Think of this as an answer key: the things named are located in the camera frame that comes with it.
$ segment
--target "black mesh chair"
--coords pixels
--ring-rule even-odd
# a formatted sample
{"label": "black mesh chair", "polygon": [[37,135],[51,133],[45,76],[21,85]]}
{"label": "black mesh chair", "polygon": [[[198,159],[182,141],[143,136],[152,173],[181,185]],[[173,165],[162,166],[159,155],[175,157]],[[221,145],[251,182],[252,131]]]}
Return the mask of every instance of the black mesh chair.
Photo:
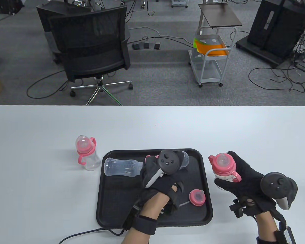
{"label": "black mesh chair", "polygon": [[61,52],[61,60],[69,81],[95,77],[97,84],[72,87],[75,89],[96,88],[86,105],[90,105],[99,91],[105,92],[119,105],[121,103],[105,88],[132,81],[103,84],[103,75],[130,67],[127,41],[130,38],[127,29],[126,6],[111,8],[99,12],[53,16],[49,19],[56,45]]}

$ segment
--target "floor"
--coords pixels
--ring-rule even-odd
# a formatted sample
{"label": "floor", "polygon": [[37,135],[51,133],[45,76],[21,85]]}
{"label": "floor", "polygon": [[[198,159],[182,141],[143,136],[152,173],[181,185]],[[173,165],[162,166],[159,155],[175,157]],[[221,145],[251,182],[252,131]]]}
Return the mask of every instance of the floor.
{"label": "floor", "polygon": [[[26,96],[26,89],[36,80],[51,73],[63,70],[62,66],[52,61],[44,37],[36,6],[46,0],[27,0],[18,14],[0,21],[0,78],[4,91],[0,94],[0,105],[84,105],[93,90],[77,91],[76,97],[69,96],[69,90],[58,92],[46,99],[31,99]],[[107,8],[120,4],[119,1],[104,0]],[[134,12],[129,28],[148,26],[157,29],[162,35],[181,36],[192,40],[198,26],[200,1],[190,0],[189,7],[171,8],[170,0],[155,2],[150,0],[149,10],[154,10],[151,17],[147,12]],[[259,3],[248,1],[247,4],[229,3],[243,23],[240,30],[249,31]],[[135,6],[140,10],[140,3]],[[143,36],[156,36],[149,29],[131,30],[130,41]],[[229,44],[229,32],[222,33]],[[246,34],[240,32],[238,38]],[[264,62],[234,48],[224,78],[224,86],[205,84],[199,88],[191,67],[189,55],[182,44],[166,39],[159,39],[161,50],[137,50],[129,46],[131,67],[120,70],[112,78],[105,77],[105,82],[133,80],[134,90],[127,86],[111,87],[110,92],[123,105],[188,105],[188,106],[305,106],[305,93],[295,91],[263,90],[248,79],[250,70],[268,67]],[[302,81],[304,75],[292,71],[292,76]],[[275,83],[270,70],[256,71],[251,76],[261,86],[267,88],[287,88],[289,83]],[[40,97],[56,90],[64,81],[64,72],[50,77],[30,91],[30,95]],[[90,85],[95,81],[85,79]],[[104,93],[99,93],[92,105],[115,105]]]}

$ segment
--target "person's right hand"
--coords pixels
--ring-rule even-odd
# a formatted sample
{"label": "person's right hand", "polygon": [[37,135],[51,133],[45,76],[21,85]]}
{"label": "person's right hand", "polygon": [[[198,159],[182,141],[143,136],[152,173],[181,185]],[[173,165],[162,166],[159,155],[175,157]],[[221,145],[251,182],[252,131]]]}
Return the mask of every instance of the person's right hand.
{"label": "person's right hand", "polygon": [[246,215],[258,215],[276,208],[276,202],[266,196],[260,186],[263,174],[252,169],[235,152],[229,151],[236,163],[236,171],[242,177],[241,182],[234,183],[226,180],[215,179],[215,184],[226,191],[233,193],[240,203],[246,208]]}

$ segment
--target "baby bottle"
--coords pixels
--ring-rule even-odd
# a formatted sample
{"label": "baby bottle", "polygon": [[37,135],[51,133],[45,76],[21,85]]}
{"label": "baby bottle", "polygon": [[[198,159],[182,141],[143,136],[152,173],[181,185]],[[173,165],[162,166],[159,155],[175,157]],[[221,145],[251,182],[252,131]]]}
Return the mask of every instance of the baby bottle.
{"label": "baby bottle", "polygon": [[215,178],[230,182],[240,182],[241,176],[236,172],[236,163],[228,153],[219,153],[216,156],[210,155],[209,161],[212,165]]}
{"label": "baby bottle", "polygon": [[100,165],[100,159],[96,153],[96,140],[94,137],[78,136],[76,148],[79,154],[78,164],[86,170],[94,170]]}

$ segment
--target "power strip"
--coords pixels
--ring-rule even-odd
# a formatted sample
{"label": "power strip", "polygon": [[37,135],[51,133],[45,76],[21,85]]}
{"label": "power strip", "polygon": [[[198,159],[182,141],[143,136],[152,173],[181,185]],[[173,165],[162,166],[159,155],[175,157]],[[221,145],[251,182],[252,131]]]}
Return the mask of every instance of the power strip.
{"label": "power strip", "polygon": [[133,50],[141,50],[141,49],[155,49],[159,50],[160,49],[160,42],[135,42],[132,44]]}

